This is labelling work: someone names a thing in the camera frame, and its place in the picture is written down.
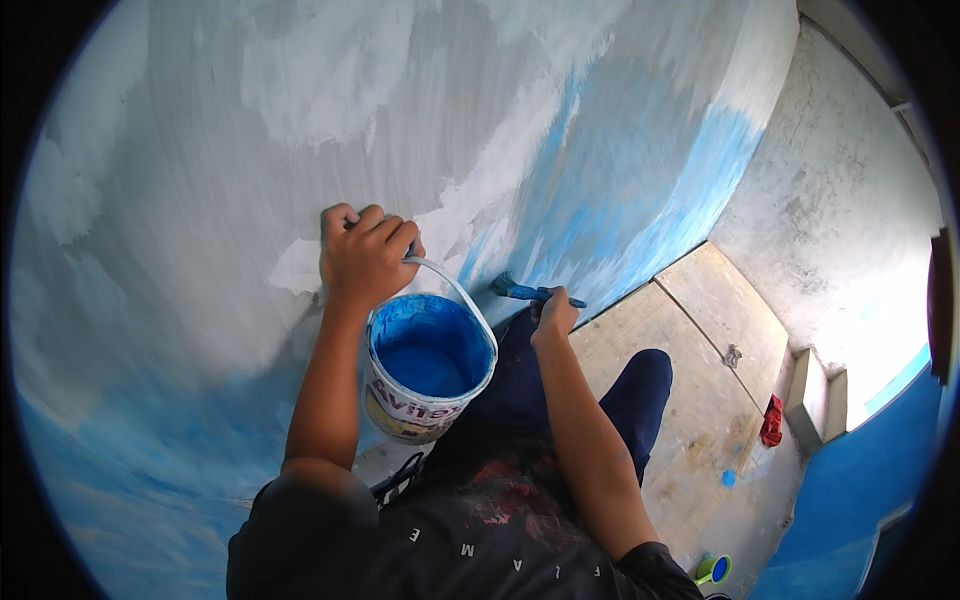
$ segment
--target t-shirt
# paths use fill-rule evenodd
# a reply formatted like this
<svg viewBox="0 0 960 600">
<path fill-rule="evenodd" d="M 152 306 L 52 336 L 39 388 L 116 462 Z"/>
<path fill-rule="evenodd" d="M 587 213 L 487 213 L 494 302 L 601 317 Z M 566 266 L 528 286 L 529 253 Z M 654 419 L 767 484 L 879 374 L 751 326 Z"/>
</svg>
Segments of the t-shirt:
<svg viewBox="0 0 960 600">
<path fill-rule="evenodd" d="M 463 429 L 379 514 L 370 494 L 261 491 L 229 542 L 228 598 L 703 598 L 662 543 L 611 562 L 550 442 Z"/>
</svg>

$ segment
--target white paint bucket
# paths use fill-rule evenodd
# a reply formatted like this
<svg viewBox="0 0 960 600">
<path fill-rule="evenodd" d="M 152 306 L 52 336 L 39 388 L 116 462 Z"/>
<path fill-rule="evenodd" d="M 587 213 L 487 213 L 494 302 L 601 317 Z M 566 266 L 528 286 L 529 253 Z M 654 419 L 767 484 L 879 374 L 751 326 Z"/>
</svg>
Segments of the white paint bucket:
<svg viewBox="0 0 960 600">
<path fill-rule="evenodd" d="M 446 279 L 467 308 L 432 294 L 400 296 L 374 308 L 367 318 L 361 394 L 381 431 L 404 444 L 428 444 L 490 383 L 497 345 L 456 279 L 425 258 L 403 260 Z"/>
</svg>

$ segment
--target hand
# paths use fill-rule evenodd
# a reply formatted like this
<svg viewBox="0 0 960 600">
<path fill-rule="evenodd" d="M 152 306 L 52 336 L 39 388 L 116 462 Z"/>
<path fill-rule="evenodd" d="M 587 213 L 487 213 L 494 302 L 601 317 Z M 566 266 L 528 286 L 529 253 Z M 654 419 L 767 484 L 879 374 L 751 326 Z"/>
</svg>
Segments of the hand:
<svg viewBox="0 0 960 600">
<path fill-rule="evenodd" d="M 580 311 L 570 306 L 566 289 L 563 286 L 548 290 L 538 289 L 549 294 L 550 300 L 546 303 L 535 300 L 531 302 L 533 307 L 531 318 L 534 325 L 537 326 L 537 330 L 530 336 L 530 343 L 535 345 L 537 340 L 550 338 L 551 336 L 554 336 L 554 339 L 556 339 L 556 336 L 566 339 L 570 331 L 573 331 L 573 326 L 577 324 Z"/>
<path fill-rule="evenodd" d="M 353 227 L 346 228 L 345 222 Z M 393 216 L 373 204 L 358 215 L 349 204 L 337 204 L 324 214 L 324 249 L 320 269 L 336 299 L 366 316 L 380 302 L 410 283 L 419 265 L 401 262 L 411 244 L 426 256 L 420 230 L 413 221 Z"/>
</svg>

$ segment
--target red rag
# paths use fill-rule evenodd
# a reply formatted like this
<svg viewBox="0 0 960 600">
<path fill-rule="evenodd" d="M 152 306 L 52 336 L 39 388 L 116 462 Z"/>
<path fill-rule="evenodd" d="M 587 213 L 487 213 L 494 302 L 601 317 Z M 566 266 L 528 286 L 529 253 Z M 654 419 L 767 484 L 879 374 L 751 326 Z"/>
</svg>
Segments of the red rag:
<svg viewBox="0 0 960 600">
<path fill-rule="evenodd" d="M 760 439 L 768 447 L 774 447 L 783 439 L 780 432 L 780 423 L 783 420 L 783 402 L 770 394 L 770 403 L 767 412 L 763 415 L 763 424 L 760 426 Z"/>
</svg>

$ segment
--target leg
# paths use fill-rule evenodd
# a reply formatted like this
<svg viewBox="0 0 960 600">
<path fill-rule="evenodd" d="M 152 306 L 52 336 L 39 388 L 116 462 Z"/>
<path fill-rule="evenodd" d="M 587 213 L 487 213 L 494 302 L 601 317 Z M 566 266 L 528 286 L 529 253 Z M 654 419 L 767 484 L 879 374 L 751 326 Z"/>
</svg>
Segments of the leg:
<svg viewBox="0 0 960 600">
<path fill-rule="evenodd" d="M 600 400 L 600 407 L 610 417 L 634 458 L 636 478 L 641 485 L 672 383 L 670 357 L 662 350 L 648 348 L 634 354 L 613 387 Z"/>
<path fill-rule="evenodd" d="M 500 343 L 490 385 L 470 401 L 453 428 L 461 421 L 490 420 L 516 431 L 547 431 L 550 423 L 546 416 L 540 365 L 530 346 L 534 329 L 529 308 L 514 317 Z"/>
</svg>

